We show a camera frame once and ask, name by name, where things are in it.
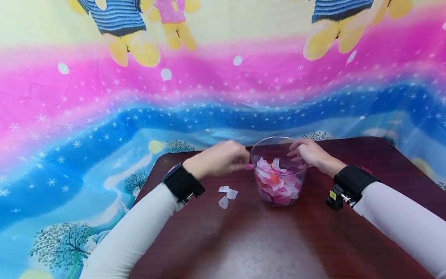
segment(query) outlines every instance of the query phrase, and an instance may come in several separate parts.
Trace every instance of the black wrist strap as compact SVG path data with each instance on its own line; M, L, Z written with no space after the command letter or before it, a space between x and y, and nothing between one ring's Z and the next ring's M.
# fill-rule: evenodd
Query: black wrist strap
M198 198L205 189L201 183L190 174L182 165L163 181L178 202L187 203L192 196Z
M351 207L362 198L362 191L373 182L380 182L372 172L354 165L348 165L343 168L333 178L334 187L325 203L333 210L338 211L343 208L346 202Z
M361 192L373 182L380 182L372 173L362 167L348 165L343 168L333 179L339 185L346 196L356 203L362 198Z

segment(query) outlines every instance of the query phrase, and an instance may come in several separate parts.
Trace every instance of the cartoon bear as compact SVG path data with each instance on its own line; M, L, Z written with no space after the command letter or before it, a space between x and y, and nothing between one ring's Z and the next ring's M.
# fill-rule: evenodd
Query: cartoon bear
M373 0L316 0L304 57L322 58L336 39L340 53L350 52L364 34L372 5Z
M413 8L413 0L375 0L379 5L378 12L372 24L377 24L383 19L386 11L391 19L398 19L408 14Z
M150 41L141 13L150 9L153 0L67 0L78 13L91 15L119 65L128 65L127 52L145 67L160 62L160 51Z
M195 41L186 23L184 12L193 13L200 8L200 0L155 0L149 11L151 22L161 22L167 45L173 50L184 43L187 49L195 50Z

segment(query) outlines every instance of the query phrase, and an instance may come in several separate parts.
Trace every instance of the pink striped shirt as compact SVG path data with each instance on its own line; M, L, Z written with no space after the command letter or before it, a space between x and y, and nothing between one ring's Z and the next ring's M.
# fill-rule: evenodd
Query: pink striped shirt
M161 23L181 23L186 20L184 17L185 0L176 0L178 11L176 12L172 6L172 0L156 0L156 7L161 14Z

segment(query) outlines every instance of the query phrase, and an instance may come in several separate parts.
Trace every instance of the tree illustration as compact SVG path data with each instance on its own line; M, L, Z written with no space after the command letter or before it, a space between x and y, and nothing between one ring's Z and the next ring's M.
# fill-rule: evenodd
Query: tree illustration
M315 142L331 139L330 135L327 132L323 132L323 131L314 131L309 134L303 135L302 137L312 139Z
M147 179L147 174L144 171L136 171L124 180L125 190L133 193L135 190L141 190Z
M395 140L393 138L388 137L388 136L384 136L383 139L385 139L391 145L396 146L396 142L395 142Z
M88 224L51 225L36 233L29 255L50 269L68 271L74 266L79 267L90 255L84 245L93 231L94 228Z
M446 191L446 183L443 183L443 182L441 182L441 181L438 181L438 182L437 182L437 185L438 185L441 189L443 189L444 191Z
M167 153L189 152L195 151L195 148L185 141L169 141L166 142L165 149Z

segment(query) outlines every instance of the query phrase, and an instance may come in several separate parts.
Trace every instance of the white sleeve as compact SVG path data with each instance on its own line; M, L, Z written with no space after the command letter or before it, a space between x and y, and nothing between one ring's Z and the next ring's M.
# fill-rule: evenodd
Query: white sleeve
M181 207L167 186L159 184L93 250L80 279L127 279L167 220Z
M353 207L419 262L446 279L446 221L387 185L374 182Z

